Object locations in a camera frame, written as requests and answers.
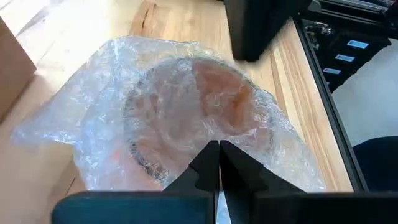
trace bubble wrap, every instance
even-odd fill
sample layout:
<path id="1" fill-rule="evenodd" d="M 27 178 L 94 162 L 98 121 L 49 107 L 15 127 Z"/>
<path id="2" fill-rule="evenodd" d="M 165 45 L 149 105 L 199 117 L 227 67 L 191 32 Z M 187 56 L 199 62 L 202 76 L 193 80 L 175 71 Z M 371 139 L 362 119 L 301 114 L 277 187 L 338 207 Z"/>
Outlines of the bubble wrap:
<path id="1" fill-rule="evenodd" d="M 162 190 L 221 139 L 307 192 L 325 189 L 272 95 L 193 42 L 108 41 L 12 138 L 73 145 L 88 190 Z M 221 194 L 218 223 L 228 217 Z"/>

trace cardboard box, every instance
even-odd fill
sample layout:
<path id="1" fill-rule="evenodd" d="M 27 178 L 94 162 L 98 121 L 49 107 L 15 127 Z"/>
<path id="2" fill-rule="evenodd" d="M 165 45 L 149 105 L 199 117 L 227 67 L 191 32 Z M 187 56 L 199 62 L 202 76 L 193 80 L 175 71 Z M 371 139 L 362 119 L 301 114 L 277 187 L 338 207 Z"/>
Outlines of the cardboard box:
<path id="1" fill-rule="evenodd" d="M 35 65 L 0 18 L 0 121 L 35 71 Z"/>

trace gray floor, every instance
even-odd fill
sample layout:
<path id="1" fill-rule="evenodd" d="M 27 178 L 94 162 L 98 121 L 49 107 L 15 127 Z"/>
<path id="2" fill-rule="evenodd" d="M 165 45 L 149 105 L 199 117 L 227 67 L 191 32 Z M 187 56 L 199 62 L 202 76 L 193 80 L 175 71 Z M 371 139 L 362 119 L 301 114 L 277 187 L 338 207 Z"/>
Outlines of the gray floor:
<path id="1" fill-rule="evenodd" d="M 398 40 L 381 50 L 333 92 L 352 146 L 398 136 Z"/>

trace wooden desk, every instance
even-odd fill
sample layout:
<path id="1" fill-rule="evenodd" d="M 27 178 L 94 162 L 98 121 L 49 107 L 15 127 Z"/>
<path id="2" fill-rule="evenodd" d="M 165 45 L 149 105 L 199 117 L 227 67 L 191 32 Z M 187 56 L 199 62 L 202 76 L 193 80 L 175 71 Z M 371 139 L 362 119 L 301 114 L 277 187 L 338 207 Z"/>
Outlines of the wooden desk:
<path id="1" fill-rule="evenodd" d="M 21 1 L 11 1 L 16 8 Z M 48 221 L 57 200 L 84 189 L 70 146 L 53 144 L 38 152 L 9 140 L 12 128 L 48 100 L 106 40 L 123 35 L 199 41 L 232 60 L 222 2 L 214 0 L 59 1 L 43 6 L 44 19 L 24 28 L 8 23 L 38 68 L 37 76 L 0 127 L 0 220 Z M 300 137 L 315 154 L 328 190 L 351 185 L 295 26 L 289 22 L 255 65 L 241 64 L 254 83 L 272 93 Z"/>

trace sticker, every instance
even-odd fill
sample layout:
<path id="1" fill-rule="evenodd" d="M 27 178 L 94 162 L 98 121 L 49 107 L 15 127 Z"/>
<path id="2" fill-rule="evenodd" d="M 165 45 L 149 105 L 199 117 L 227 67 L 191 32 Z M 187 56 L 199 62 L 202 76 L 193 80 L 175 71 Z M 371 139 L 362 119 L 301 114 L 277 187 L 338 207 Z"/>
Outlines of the sticker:
<path id="1" fill-rule="evenodd" d="M 323 72 L 327 72 L 327 73 L 330 73 L 330 74 L 338 75 L 338 74 L 340 74 L 341 70 L 332 69 L 332 68 L 325 68 L 325 69 L 323 69 Z"/>
<path id="2" fill-rule="evenodd" d="M 365 49 L 369 44 L 365 43 L 365 42 L 357 41 L 357 40 L 350 40 L 347 45 L 348 46 L 352 46 L 352 47 L 359 47 L 361 49 Z"/>
<path id="3" fill-rule="evenodd" d="M 335 57 L 335 59 L 343 60 L 346 62 L 352 62 L 355 59 L 355 57 L 351 57 L 351 56 L 347 56 L 347 55 L 337 55 Z"/>

